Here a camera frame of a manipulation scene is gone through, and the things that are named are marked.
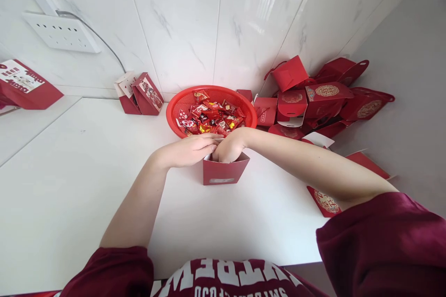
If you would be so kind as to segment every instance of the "red plastic basket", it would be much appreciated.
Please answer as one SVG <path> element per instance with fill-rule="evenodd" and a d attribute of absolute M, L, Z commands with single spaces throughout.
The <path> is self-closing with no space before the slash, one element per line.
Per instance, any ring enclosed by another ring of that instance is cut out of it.
<path fill-rule="evenodd" d="M 185 138 L 186 134 L 180 130 L 177 126 L 176 117 L 180 109 L 188 111 L 190 106 L 195 104 L 194 90 L 208 89 L 210 100 L 212 102 L 223 103 L 223 100 L 230 102 L 231 104 L 238 106 L 242 109 L 246 115 L 246 126 L 255 128 L 257 126 L 257 114 L 252 104 L 236 91 L 230 90 L 220 86 L 195 86 L 182 90 L 177 93 L 173 99 L 167 105 L 166 117 L 167 123 L 175 134 L 180 138 Z"/>

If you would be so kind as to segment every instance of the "electrical outlet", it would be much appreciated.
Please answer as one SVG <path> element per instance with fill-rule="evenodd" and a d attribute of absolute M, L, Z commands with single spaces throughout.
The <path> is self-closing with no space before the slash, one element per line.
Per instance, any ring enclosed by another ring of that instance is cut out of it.
<path fill-rule="evenodd" d="M 101 52 L 93 36 L 78 19 L 35 13 L 23 13 L 23 17 L 51 48 Z"/>

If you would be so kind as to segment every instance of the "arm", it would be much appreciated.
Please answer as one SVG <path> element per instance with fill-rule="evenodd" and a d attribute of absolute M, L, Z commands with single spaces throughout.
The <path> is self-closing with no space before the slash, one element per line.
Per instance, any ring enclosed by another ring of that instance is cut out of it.
<path fill-rule="evenodd" d="M 318 146 L 268 132 L 240 128 L 214 152 L 213 159 L 232 162 L 250 148 L 296 178 L 333 197 L 342 210 L 387 192 L 397 192 L 372 171 Z"/>
<path fill-rule="evenodd" d="M 156 150 L 111 220 L 100 247 L 147 247 L 152 235 L 167 172 L 172 167 L 192 166 L 212 153 L 221 135 L 190 136 Z"/>

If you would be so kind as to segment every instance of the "hand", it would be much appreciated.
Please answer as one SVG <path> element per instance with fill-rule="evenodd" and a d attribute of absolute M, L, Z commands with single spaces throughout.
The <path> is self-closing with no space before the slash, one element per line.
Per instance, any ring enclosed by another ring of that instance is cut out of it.
<path fill-rule="evenodd" d="M 237 160 L 242 151 L 248 147 L 247 139 L 249 138 L 249 132 L 250 128 L 239 128 L 232 131 L 218 145 L 212 154 L 212 160 L 223 163 L 230 163 Z"/>
<path fill-rule="evenodd" d="M 205 133 L 189 136 L 159 148 L 149 159 L 160 168 L 192 166 L 215 151 L 219 144 L 215 140 L 217 138 L 223 138 L 223 135 Z"/>

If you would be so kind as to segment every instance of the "white lettering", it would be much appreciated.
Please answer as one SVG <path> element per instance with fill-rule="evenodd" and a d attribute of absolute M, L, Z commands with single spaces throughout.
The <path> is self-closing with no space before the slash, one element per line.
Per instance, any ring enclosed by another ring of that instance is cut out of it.
<path fill-rule="evenodd" d="M 217 275 L 222 284 L 240 286 L 236 274 L 236 267 L 232 261 L 219 260 L 217 263 Z"/>
<path fill-rule="evenodd" d="M 286 272 L 289 274 L 289 278 L 291 279 L 291 281 L 294 283 L 295 286 L 301 285 L 302 282 L 299 281 L 293 274 L 291 274 L 288 270 L 286 270 Z"/>
<path fill-rule="evenodd" d="M 279 297 L 279 292 L 277 291 L 277 289 L 274 289 L 274 292 L 270 290 L 269 295 L 270 297 Z"/>
<path fill-rule="evenodd" d="M 201 260 L 201 264 L 204 265 L 204 268 L 197 268 L 195 271 L 195 279 L 200 277 L 215 278 L 214 268 L 212 268 L 212 259 L 203 259 Z"/>
<path fill-rule="evenodd" d="M 263 269 L 263 274 L 265 275 L 265 279 L 267 281 L 272 279 L 277 279 L 277 275 L 275 274 L 273 270 L 273 266 L 271 265 L 271 262 L 265 261 L 265 267 Z"/>
<path fill-rule="evenodd" d="M 190 261 L 186 262 L 183 267 L 178 269 L 173 275 L 167 280 L 166 285 L 160 291 L 159 297 L 167 297 L 169 290 L 171 289 L 171 283 L 173 281 L 173 290 L 175 291 L 180 281 L 181 274 L 183 278 L 181 280 L 180 291 L 184 289 L 191 288 L 194 285 L 194 276 L 190 271 Z"/>
<path fill-rule="evenodd" d="M 265 281 L 260 268 L 252 270 L 252 266 L 249 261 L 243 261 L 243 265 L 245 266 L 245 271 L 240 271 L 238 273 L 241 285 L 252 285 L 257 282 Z"/>
<path fill-rule="evenodd" d="M 284 288 L 279 288 L 280 297 L 288 297 Z"/>
<path fill-rule="evenodd" d="M 282 269 L 280 269 L 279 267 L 277 267 L 275 264 L 271 264 L 275 270 L 275 273 L 277 274 L 277 277 L 279 278 L 279 280 L 288 280 L 289 278 L 283 273 Z"/>

